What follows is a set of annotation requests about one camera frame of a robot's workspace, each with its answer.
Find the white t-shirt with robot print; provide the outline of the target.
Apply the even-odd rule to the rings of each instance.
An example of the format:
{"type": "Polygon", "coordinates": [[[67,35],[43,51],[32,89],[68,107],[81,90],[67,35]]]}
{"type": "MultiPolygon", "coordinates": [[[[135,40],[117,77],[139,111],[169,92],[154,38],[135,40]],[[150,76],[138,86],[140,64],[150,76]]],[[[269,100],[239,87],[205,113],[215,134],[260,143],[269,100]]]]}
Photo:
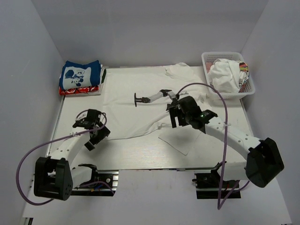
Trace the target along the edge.
{"type": "Polygon", "coordinates": [[[191,127],[172,128],[167,111],[169,96],[161,90],[177,93],[183,86],[206,83],[203,67],[178,63],[165,67],[111,68],[107,70],[104,86],[103,111],[111,133],[99,144],[141,139],[150,134],[184,156],[195,149],[201,136],[191,127]]]}

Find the white t-shirt with colourful print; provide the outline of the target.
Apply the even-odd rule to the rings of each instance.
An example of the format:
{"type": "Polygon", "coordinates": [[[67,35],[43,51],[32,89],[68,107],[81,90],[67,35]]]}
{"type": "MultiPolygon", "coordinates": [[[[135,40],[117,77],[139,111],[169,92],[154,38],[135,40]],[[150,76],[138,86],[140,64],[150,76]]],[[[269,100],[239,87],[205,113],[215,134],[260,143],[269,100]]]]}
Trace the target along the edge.
{"type": "Polygon", "coordinates": [[[216,59],[205,63],[209,84],[218,92],[241,92],[249,79],[248,65],[243,61],[216,59]]]}

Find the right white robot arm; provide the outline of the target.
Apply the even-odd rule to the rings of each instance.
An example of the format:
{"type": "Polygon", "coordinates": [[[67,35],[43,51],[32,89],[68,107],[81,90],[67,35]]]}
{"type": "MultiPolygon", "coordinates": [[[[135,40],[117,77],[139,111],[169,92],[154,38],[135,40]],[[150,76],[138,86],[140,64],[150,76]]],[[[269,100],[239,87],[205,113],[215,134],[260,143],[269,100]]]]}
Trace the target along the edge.
{"type": "Polygon", "coordinates": [[[262,140],[226,125],[211,110],[201,110],[193,97],[173,99],[168,104],[171,125],[191,126],[221,140],[225,146],[239,153],[244,162],[225,162],[212,169],[212,183],[224,186],[229,180],[248,180],[257,187],[266,187],[284,169],[284,163],[277,144],[271,138],[262,140]]]}

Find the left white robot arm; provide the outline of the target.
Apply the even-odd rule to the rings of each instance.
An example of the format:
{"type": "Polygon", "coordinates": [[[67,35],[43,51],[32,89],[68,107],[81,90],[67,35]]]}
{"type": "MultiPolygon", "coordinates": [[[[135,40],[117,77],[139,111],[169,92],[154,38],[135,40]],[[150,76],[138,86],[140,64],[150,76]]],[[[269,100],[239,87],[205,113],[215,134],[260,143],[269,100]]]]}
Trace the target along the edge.
{"type": "Polygon", "coordinates": [[[82,148],[91,151],[109,136],[106,113],[88,109],[86,116],[76,119],[70,135],[47,157],[40,157],[35,164],[34,195],[67,200],[77,187],[94,187],[99,182],[97,167],[92,164],[72,162],[82,148]]]}

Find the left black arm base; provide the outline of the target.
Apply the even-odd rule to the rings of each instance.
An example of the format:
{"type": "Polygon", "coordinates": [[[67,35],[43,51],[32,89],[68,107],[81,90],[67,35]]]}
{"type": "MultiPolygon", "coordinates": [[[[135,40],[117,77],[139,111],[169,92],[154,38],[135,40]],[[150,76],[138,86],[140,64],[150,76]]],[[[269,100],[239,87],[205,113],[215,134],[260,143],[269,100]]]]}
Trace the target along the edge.
{"type": "Polygon", "coordinates": [[[95,178],[73,188],[73,196],[114,196],[119,180],[119,171],[96,171],[95,178]]]}

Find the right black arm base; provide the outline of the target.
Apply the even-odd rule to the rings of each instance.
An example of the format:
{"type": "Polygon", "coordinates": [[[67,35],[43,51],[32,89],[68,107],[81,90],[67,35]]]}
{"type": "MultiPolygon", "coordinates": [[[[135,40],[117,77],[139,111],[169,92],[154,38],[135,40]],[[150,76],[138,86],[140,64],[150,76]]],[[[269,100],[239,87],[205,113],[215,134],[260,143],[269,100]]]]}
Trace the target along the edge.
{"type": "MultiPolygon", "coordinates": [[[[196,197],[201,200],[217,199],[219,189],[219,177],[218,174],[214,175],[210,172],[195,173],[195,177],[192,179],[192,183],[195,184],[196,197]]],[[[221,189],[221,198],[224,197],[233,189],[235,184],[234,180],[223,181],[221,189]]]]}

